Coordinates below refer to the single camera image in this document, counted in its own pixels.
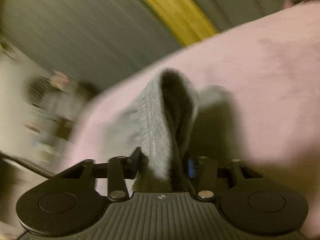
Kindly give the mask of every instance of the pink table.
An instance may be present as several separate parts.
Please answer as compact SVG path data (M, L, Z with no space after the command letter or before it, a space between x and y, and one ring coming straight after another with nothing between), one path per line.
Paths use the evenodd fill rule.
M302 192L303 232L320 236L320 3L296 6L182 49L105 91L87 108L63 167L104 162L103 131L160 69L182 71L201 91L221 85L240 112L243 159Z

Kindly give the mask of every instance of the yellow stripe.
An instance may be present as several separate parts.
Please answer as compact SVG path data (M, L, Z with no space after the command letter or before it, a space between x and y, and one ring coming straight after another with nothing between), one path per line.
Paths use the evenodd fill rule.
M193 0L146 1L184 46L218 32Z

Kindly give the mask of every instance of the crosshair symbol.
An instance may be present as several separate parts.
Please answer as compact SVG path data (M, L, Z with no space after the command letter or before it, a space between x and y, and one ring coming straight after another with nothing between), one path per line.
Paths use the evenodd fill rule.
M166 195L161 194L161 195L158 196L158 199L163 200L163 199L165 199L166 197L167 197Z

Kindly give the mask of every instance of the white wall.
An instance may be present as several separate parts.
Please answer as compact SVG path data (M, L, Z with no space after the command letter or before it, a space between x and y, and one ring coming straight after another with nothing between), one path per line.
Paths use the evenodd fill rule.
M32 119L31 106L23 94L24 85L32 76L49 77L50 74L17 49L15 51L19 56L17 62L0 53L0 150L34 160L37 156L32 146L33 136L23 127L24 122Z

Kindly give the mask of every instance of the pink surface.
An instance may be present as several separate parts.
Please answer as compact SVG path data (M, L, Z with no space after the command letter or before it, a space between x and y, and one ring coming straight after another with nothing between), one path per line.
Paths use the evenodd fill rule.
M105 127L166 67L182 71L197 90L221 85L232 92L243 159L305 194L310 211L303 232L320 235L320 3L216 35L105 91L82 116L63 168L86 158L105 161Z

